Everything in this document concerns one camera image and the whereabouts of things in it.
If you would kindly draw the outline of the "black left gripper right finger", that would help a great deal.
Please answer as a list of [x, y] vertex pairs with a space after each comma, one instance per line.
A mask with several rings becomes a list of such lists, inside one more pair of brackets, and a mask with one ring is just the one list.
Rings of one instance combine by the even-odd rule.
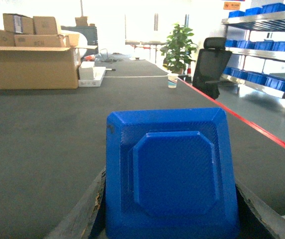
[[236, 183], [239, 239], [285, 239], [285, 219], [241, 182]]

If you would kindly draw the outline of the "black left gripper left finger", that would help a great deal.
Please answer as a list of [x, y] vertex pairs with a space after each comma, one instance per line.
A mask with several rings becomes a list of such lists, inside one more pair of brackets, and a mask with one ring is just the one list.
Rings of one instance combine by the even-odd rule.
[[47, 239], [98, 239], [105, 229], [106, 168]]

